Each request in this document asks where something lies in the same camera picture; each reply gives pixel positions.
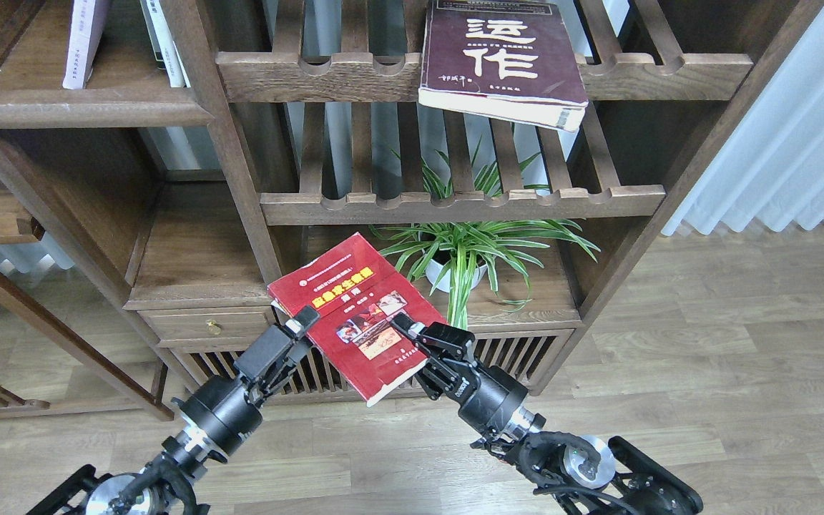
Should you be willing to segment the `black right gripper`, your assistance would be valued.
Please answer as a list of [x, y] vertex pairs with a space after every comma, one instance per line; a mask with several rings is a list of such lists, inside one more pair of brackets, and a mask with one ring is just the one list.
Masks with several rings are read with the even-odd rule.
[[445, 323], [426, 327], [405, 313], [396, 313], [391, 326], [417, 348], [432, 349], [416, 373], [429, 398], [458, 402], [458, 417], [487, 440], [518, 441], [530, 432], [531, 413], [523, 405], [529, 391], [503, 369], [487, 368], [475, 358], [474, 333]]

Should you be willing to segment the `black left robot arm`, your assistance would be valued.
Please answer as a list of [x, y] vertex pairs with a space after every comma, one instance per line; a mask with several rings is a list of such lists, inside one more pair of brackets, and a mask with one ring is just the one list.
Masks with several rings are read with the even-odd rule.
[[167, 514], [180, 502], [186, 514], [206, 514], [194, 483], [208, 459], [226, 463], [262, 423], [263, 404], [281, 389], [310, 351], [306, 333], [320, 318], [306, 306], [267, 329], [235, 360], [233, 378], [215, 376], [180, 401], [186, 426], [164, 440], [162, 452], [137, 473], [95, 476], [81, 467], [33, 506], [33, 514]]

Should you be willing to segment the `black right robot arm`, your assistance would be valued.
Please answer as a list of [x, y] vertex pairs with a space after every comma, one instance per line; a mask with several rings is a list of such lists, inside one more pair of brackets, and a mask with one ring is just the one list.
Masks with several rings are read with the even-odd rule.
[[563, 511], [579, 514], [697, 514], [700, 495], [620, 436], [545, 431], [545, 418], [524, 407], [527, 390], [498, 366], [475, 358], [472, 333], [423, 323], [405, 313], [392, 326], [426, 355], [416, 374], [432, 400], [457, 402], [458, 417], [477, 430], [472, 444], [513, 466]]

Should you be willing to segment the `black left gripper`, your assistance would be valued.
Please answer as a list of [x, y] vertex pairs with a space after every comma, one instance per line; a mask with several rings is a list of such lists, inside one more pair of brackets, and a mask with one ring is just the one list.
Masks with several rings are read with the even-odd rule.
[[310, 351], [308, 330], [320, 320], [306, 306], [269, 327], [233, 365], [234, 378], [212, 377], [181, 404], [187, 425], [172, 440], [174, 458], [229, 458], [262, 423], [261, 408], [284, 389]]

